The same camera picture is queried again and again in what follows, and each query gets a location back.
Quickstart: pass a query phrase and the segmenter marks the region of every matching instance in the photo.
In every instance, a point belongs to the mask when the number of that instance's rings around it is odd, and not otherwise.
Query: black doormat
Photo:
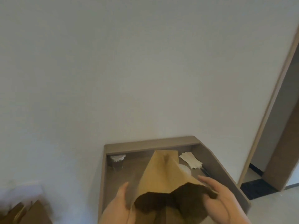
[[[278,192],[275,188],[265,182],[263,179],[258,179],[250,182],[245,182],[241,185],[241,190],[248,197],[253,200],[262,196]]]

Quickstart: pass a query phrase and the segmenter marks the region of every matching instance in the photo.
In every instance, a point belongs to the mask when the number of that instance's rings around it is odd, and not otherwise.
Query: hand
[[[99,224],[134,224],[136,214],[134,210],[126,208],[125,194],[128,182],[119,187],[115,198],[105,208]]]
[[[198,176],[198,179],[218,192],[218,197],[215,200],[206,194],[203,196],[204,207],[213,221],[218,224],[251,223],[234,194],[226,186],[212,178]]]

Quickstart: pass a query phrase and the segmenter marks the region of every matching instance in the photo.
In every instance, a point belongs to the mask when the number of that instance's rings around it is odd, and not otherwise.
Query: baseboard
[[[252,169],[255,173],[257,173],[260,177],[263,175],[263,171],[261,171],[259,168],[254,166],[252,163],[249,164],[249,168]]]
[[[286,189],[291,189],[291,188],[294,188],[294,187],[297,187],[297,186],[299,186],[299,183],[296,183],[296,184],[290,184],[290,185],[286,186],[284,189],[285,189],[285,190],[286,190]]]

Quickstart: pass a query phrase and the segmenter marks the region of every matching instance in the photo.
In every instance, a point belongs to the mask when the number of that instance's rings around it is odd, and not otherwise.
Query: door frame
[[[255,136],[254,141],[252,143],[251,149],[249,151],[248,157],[246,159],[245,165],[243,167],[241,176],[240,176],[239,181],[238,181],[238,186],[241,186],[241,184],[243,183],[245,174],[246,174],[246,172],[248,170],[249,164],[250,164],[251,159],[252,159],[252,157],[254,155],[254,152],[255,152],[255,150],[257,148],[257,145],[258,145],[258,143],[260,141],[260,138],[261,138],[261,135],[263,133],[264,127],[265,127],[265,125],[267,123],[268,117],[269,117],[270,112],[271,112],[271,110],[273,108],[274,102],[275,102],[277,94],[278,94],[278,92],[279,92],[279,90],[281,88],[281,85],[282,85],[282,82],[284,80],[284,77],[286,76],[286,72],[289,69],[290,63],[291,63],[291,61],[293,59],[293,56],[294,56],[294,53],[295,53],[296,48],[298,46],[298,43],[299,43],[299,27],[297,28],[297,31],[295,33],[293,42],[291,44],[289,53],[286,56],[286,60],[285,60],[285,62],[283,64],[282,70],[281,70],[281,72],[279,74],[279,77],[277,79],[274,91],[273,91],[273,93],[271,95],[270,101],[269,101],[269,103],[267,105],[267,108],[265,110],[265,113],[264,113],[264,116],[263,116],[262,121],[260,123],[259,129],[257,130],[256,136]]]

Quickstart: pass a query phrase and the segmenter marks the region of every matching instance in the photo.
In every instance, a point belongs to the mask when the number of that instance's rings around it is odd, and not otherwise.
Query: plastic cup
[[[123,160],[125,159],[125,157],[126,157],[125,154],[119,156],[110,156],[114,171],[119,171],[123,168]]]

